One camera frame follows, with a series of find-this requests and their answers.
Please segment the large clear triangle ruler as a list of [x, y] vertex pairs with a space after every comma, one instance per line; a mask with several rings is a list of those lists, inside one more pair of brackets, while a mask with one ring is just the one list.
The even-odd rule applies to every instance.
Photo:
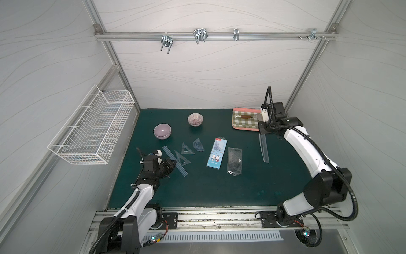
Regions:
[[177, 158], [177, 161], [182, 165], [182, 166], [186, 166], [188, 164], [191, 163], [190, 160], [188, 160], [187, 158], [185, 158], [182, 154], [180, 154], [179, 152], [175, 151], [175, 155]]

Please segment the clear ruler set pouch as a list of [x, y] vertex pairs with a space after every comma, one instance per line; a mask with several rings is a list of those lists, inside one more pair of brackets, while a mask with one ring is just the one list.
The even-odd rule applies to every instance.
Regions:
[[263, 161], [267, 164], [270, 163], [269, 160], [269, 152], [267, 149], [267, 142], [266, 142], [266, 135], [265, 134], [259, 134], [259, 143], [260, 143], [260, 148], [261, 148], [261, 154]]

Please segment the clear blue straight ruler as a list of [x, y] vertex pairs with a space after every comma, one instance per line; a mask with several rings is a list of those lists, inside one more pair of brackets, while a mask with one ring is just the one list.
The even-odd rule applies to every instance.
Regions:
[[171, 160], [174, 160], [176, 162], [176, 167], [178, 168], [178, 170], [180, 171], [180, 173], [182, 174], [183, 177], [186, 177], [188, 175], [187, 171], [184, 169], [184, 167], [181, 165], [180, 162], [178, 162], [178, 160], [176, 159], [176, 157], [174, 156], [174, 154], [171, 152], [171, 150], [167, 147], [164, 146], [162, 147], [163, 151], [168, 155], [168, 157]]

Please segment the small clear triangle ruler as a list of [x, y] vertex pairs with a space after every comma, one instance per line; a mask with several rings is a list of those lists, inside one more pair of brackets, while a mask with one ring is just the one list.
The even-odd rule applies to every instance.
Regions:
[[181, 147], [181, 154], [194, 155], [195, 153], [183, 142]]

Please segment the blue clear protractor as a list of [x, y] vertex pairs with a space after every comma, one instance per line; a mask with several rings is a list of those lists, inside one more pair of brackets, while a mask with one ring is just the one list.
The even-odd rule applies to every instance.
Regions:
[[204, 152], [205, 148], [199, 138], [193, 141], [193, 148], [198, 152]]

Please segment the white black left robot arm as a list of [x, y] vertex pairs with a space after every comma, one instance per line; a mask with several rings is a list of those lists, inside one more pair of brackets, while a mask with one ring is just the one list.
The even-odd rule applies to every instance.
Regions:
[[116, 246], [125, 254], [138, 254], [143, 247], [152, 246], [172, 228], [159, 204], [151, 204], [160, 181], [178, 166], [176, 159], [162, 157], [161, 150], [141, 156], [141, 171], [132, 184], [133, 194], [112, 217], [103, 218], [90, 254], [106, 254]]

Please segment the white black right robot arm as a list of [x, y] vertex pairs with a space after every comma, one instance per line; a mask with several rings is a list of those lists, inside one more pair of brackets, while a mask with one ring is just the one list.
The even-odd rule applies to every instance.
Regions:
[[277, 134], [291, 144], [305, 163], [311, 180], [295, 197], [280, 203], [275, 211], [261, 211], [255, 215], [262, 227], [287, 228], [297, 224], [297, 239], [306, 247], [318, 247], [323, 238], [317, 212], [326, 212], [341, 221], [356, 219], [358, 201], [350, 183], [352, 173], [332, 162], [313, 141], [297, 117], [288, 117], [283, 104], [274, 102], [272, 88], [266, 89], [258, 120], [261, 154], [269, 162], [266, 145], [267, 134]]

